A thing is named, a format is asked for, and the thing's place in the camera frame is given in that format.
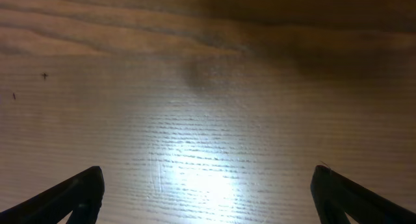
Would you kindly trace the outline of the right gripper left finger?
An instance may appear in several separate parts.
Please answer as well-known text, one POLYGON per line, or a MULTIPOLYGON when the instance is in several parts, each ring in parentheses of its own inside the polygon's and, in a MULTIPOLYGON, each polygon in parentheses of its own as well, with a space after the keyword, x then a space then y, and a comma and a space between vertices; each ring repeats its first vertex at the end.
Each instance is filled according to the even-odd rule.
POLYGON ((1 223, 95 224, 105 192, 102 170, 92 166, 56 186, 1 212, 1 223))

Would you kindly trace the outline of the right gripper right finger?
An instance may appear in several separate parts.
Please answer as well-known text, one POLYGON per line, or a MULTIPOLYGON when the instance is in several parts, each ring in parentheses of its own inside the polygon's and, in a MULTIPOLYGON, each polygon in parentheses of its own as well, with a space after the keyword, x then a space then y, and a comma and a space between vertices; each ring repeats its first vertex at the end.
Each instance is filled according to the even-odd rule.
POLYGON ((413 224, 415 213, 385 199, 326 166, 317 165, 311 194, 322 224, 413 224))

